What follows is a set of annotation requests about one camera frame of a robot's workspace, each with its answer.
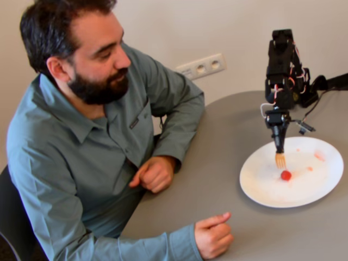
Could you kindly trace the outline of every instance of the cherry tomato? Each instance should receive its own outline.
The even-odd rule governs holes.
[[[284,170],[281,174],[282,180],[289,181],[291,179],[290,171]]]

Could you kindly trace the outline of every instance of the man's ear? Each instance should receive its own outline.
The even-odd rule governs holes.
[[[46,61],[47,68],[53,78],[68,83],[71,80],[73,68],[68,62],[58,57],[49,57]]]

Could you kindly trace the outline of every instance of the tabletop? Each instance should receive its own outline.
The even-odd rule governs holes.
[[[277,209],[249,199],[239,184],[240,170],[258,148],[272,142],[260,113],[264,92],[242,92],[222,98],[202,116],[182,169],[171,186],[147,193],[122,235],[148,238],[215,214],[232,212],[227,222],[235,237],[216,260],[294,261],[346,260],[348,249],[348,176],[322,199],[302,207]],[[307,109],[290,111],[302,119]],[[316,129],[306,136],[326,141],[348,158],[348,92],[324,94],[309,115]],[[287,137],[301,136],[290,124]]]

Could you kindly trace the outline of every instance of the chair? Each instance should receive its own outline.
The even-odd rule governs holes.
[[[7,166],[0,175],[0,235],[11,247],[17,261],[30,260],[38,241]]]

